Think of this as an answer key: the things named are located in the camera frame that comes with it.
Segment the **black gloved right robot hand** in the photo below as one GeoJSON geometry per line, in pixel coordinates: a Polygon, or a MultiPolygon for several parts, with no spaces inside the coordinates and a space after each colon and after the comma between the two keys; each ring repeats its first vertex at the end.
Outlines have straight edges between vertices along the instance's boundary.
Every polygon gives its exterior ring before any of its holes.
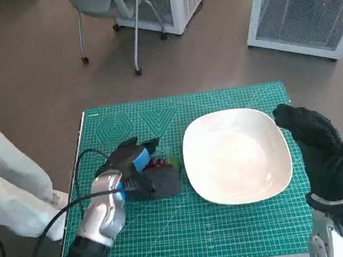
{"type": "Polygon", "coordinates": [[[301,150],[311,193],[327,202],[343,200],[343,139],[332,122],[317,111],[286,104],[273,115],[301,150]]]}

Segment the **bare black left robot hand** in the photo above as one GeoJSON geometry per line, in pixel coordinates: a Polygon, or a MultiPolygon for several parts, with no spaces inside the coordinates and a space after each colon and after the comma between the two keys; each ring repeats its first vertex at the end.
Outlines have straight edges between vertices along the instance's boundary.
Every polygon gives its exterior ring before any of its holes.
{"type": "Polygon", "coordinates": [[[147,139],[141,143],[138,140],[138,137],[131,137],[121,142],[103,164],[102,171],[118,170],[124,179],[141,173],[152,159],[160,138],[147,139]]]}

